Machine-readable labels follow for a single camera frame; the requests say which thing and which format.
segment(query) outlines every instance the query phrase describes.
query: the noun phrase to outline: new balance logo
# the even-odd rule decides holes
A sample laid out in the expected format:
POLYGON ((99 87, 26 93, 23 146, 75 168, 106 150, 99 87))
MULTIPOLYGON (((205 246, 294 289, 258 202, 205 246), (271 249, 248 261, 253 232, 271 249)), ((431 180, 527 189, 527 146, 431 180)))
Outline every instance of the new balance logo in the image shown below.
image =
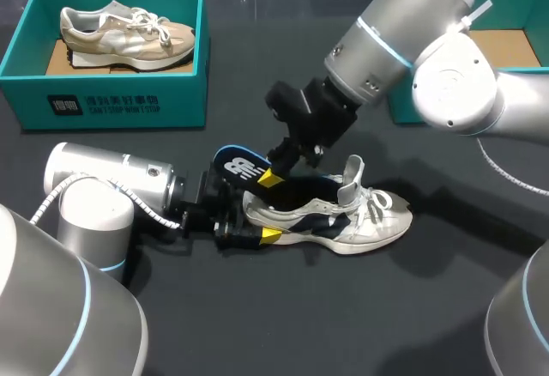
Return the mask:
POLYGON ((225 163, 223 167, 232 174, 240 176, 240 178, 243 180, 248 180, 252 177, 261 176, 263 173, 265 173, 264 169, 256 167, 253 163, 240 157, 236 157, 232 159, 232 161, 225 163))

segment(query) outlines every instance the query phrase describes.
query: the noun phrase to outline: shoe tongue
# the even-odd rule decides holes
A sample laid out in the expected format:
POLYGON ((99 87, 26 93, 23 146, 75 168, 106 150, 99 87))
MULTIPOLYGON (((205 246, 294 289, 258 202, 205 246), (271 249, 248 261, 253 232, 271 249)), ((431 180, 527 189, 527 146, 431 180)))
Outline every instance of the shoe tongue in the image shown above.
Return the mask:
POLYGON ((343 172, 342 187, 337 191, 337 202, 340 206, 352 203, 360 194, 364 162, 357 155, 350 155, 343 172))

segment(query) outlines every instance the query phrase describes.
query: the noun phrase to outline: cardboard insert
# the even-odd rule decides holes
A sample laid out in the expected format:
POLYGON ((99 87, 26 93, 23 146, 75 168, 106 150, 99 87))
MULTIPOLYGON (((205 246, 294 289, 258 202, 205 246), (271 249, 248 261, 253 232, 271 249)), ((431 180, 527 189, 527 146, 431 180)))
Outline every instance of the cardboard insert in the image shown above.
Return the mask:
POLYGON ((96 69, 75 69, 69 62, 67 45, 62 39, 58 39, 53 47, 50 63, 45 71, 47 76, 87 75, 87 74, 109 74, 108 67, 96 69))
POLYGON ((495 68, 541 67, 523 30, 472 30, 470 35, 495 68))

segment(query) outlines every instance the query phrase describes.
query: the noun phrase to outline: shoe lace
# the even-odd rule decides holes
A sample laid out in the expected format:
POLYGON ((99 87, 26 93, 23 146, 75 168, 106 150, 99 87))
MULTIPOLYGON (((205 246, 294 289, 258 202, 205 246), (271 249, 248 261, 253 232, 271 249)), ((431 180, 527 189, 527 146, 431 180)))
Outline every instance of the shoe lace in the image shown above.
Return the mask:
POLYGON ((169 46, 172 42, 170 40, 170 32, 166 26, 162 25, 163 21, 170 21, 166 17, 158 17, 155 13, 149 13, 145 9, 134 7, 134 12, 131 16, 131 22, 127 28, 129 30, 147 30, 147 33, 151 34, 153 31, 158 33, 160 43, 164 46, 169 46))
POLYGON ((383 190, 374 190, 371 187, 361 189, 360 195, 350 204, 351 209, 357 210, 357 224, 354 227, 353 236, 359 232, 362 223, 364 222, 366 212, 371 213, 372 219, 375 221, 382 220, 383 211, 388 210, 393 206, 393 199, 383 190))

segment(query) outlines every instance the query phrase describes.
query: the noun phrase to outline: yellow tape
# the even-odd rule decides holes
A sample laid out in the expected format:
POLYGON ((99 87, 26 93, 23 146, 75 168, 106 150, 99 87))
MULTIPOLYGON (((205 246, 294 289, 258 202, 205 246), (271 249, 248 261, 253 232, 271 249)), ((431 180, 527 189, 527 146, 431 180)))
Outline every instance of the yellow tape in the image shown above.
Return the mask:
POLYGON ((275 243, 282 235, 281 230, 276 230, 274 228, 264 227, 261 232, 261 241, 260 245, 272 245, 275 243))
POLYGON ((271 169, 268 169, 265 173, 263 173, 263 176, 261 176, 257 183, 269 188, 274 185, 278 185, 281 181, 284 181, 284 179, 281 179, 276 174, 273 174, 271 169))

